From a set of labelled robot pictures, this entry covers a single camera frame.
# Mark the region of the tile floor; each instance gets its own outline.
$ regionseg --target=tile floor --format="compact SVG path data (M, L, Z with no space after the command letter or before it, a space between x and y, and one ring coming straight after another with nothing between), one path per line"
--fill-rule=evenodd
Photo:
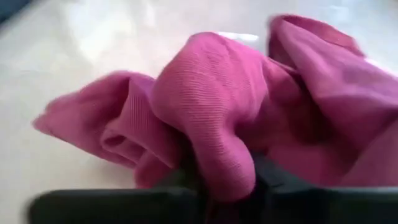
M396 0L48 0L23 10L0 29L0 223L23 223L46 190L134 186L131 171L32 129L49 100L114 69L156 77L199 31L251 34L265 52L266 20L283 12L330 23L398 71Z

